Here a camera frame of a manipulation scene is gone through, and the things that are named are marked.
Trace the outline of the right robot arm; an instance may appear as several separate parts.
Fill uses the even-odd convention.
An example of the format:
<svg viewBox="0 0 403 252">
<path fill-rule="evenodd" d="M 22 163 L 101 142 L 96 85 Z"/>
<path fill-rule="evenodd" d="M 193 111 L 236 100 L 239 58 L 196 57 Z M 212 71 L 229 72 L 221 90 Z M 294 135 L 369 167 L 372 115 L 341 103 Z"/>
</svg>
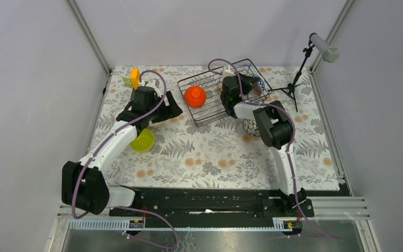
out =
<svg viewBox="0 0 403 252">
<path fill-rule="evenodd" d="M 253 89 L 255 77 L 224 70 L 221 74 L 220 99 L 228 116 L 256 123 L 261 140 L 273 153 L 277 168 L 277 182 L 285 195 L 294 195 L 300 189 L 293 177 L 296 168 L 293 160 L 293 123 L 282 103 L 244 102 L 241 95 Z"/>
</svg>

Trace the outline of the pink patterned bowl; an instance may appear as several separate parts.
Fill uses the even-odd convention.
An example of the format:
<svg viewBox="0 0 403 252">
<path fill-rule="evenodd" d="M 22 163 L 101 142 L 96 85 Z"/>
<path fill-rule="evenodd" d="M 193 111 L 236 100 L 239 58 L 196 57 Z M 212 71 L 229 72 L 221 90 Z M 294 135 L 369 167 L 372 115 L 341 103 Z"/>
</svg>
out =
<svg viewBox="0 0 403 252">
<path fill-rule="evenodd" d="M 261 134 L 259 132 L 257 123 L 255 120 L 251 119 L 244 119 L 242 122 L 243 129 L 246 134 L 252 136 L 252 137 L 260 137 Z"/>
</svg>

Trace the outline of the orange plastic bowl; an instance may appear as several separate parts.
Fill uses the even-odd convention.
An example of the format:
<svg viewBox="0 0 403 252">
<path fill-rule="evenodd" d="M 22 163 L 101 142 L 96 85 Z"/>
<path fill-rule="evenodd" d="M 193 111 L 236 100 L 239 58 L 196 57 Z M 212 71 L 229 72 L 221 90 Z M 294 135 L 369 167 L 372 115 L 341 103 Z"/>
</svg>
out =
<svg viewBox="0 0 403 252">
<path fill-rule="evenodd" d="M 206 91 L 200 86 L 191 86 L 184 92 L 186 104 L 193 108 L 201 107 L 207 100 Z"/>
</svg>

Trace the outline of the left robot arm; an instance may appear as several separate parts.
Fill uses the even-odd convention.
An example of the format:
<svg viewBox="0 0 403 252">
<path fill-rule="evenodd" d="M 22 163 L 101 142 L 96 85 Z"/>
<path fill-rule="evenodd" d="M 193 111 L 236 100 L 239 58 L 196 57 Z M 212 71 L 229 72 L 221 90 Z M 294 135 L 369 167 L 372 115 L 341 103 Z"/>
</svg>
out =
<svg viewBox="0 0 403 252">
<path fill-rule="evenodd" d="M 124 186 L 108 186 L 104 175 L 150 123 L 175 118 L 182 112 L 170 91 L 160 96 L 154 87 L 138 87 L 105 139 L 78 162 L 68 161 L 63 166 L 61 201 L 94 215 L 113 207 L 122 207 L 130 216 L 137 215 L 142 202 L 135 197 L 135 191 Z"/>
</svg>

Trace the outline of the yellow plastic bowl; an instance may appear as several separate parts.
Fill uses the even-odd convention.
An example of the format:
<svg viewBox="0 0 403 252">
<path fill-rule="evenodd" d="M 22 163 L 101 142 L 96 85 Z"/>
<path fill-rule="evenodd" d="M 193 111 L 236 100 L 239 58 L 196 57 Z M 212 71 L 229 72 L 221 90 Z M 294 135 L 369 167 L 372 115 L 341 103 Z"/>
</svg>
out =
<svg viewBox="0 0 403 252">
<path fill-rule="evenodd" d="M 130 147 L 138 152 L 149 151 L 155 143 L 155 135 L 149 129 L 144 129 L 131 143 Z"/>
</svg>

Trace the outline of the blue patterned bowl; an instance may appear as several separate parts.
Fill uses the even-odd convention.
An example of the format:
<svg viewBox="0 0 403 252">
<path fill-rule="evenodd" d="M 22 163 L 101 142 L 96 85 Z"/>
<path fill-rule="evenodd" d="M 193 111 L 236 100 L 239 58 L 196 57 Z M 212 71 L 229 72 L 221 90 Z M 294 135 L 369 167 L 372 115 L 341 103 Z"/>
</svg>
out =
<svg viewBox="0 0 403 252">
<path fill-rule="evenodd" d="M 259 81 L 256 82 L 253 92 L 256 96 L 261 96 L 264 91 L 265 91 L 264 82 L 260 79 Z"/>
</svg>

